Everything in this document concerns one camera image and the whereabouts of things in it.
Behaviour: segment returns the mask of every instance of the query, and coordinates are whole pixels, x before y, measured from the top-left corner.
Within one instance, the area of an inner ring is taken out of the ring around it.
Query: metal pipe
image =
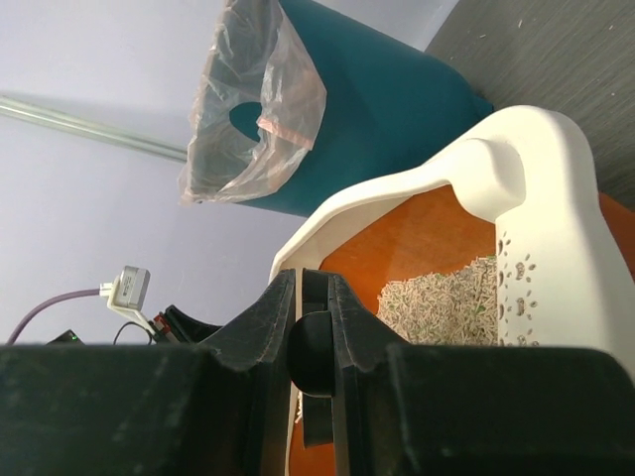
[[[185,148],[0,95],[0,114],[114,146],[184,163]]]

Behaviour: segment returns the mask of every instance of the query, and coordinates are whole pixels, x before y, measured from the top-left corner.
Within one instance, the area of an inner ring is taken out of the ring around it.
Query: plastic bag
[[[230,113],[246,103],[262,106],[259,142],[232,125]],[[313,148],[325,107],[324,85],[278,0],[227,0],[190,117],[182,202],[277,191]]]

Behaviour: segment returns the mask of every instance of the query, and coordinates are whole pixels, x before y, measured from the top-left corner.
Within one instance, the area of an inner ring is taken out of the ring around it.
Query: paw print decoration
[[[502,239],[498,240],[497,252],[499,295],[505,296],[498,304],[498,320],[504,320],[506,324],[509,324],[510,319],[522,319],[512,321],[510,327],[523,329],[522,332],[514,332],[513,335],[510,335],[510,331],[507,330],[505,335],[499,338],[499,344],[501,346],[538,346],[540,343],[535,340],[532,316],[533,309],[538,307],[538,301],[531,289],[533,272],[537,265],[532,262],[530,253],[524,255],[519,261],[511,257],[517,253],[513,251],[512,240],[507,237],[507,232],[503,234]],[[512,291],[509,285],[514,282],[524,286],[514,286]]]

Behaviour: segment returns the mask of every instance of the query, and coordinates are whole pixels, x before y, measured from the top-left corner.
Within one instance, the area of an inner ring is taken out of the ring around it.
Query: white wall
[[[323,0],[420,48],[457,0]],[[192,96],[221,0],[4,0],[0,94],[185,145]],[[175,303],[223,323],[266,285],[301,223],[242,206],[177,205],[180,167],[0,118],[0,341],[53,295],[112,280],[126,264],[152,281],[148,314]],[[72,328],[112,339],[122,319],[99,298],[60,304],[21,339]],[[143,341],[137,329],[127,338]]]

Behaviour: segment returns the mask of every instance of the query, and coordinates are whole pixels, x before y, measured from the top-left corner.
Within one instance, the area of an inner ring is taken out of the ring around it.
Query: wooden surface
[[[635,213],[600,196],[606,222],[635,277]],[[416,195],[329,255],[321,269],[346,277],[362,304],[377,312],[389,281],[449,273],[493,255],[494,225],[467,213],[450,186]],[[291,476],[334,475],[332,444],[304,449],[302,426],[292,438]]]
[[[568,115],[600,190],[635,209],[635,1],[461,0],[426,53],[496,108]]]

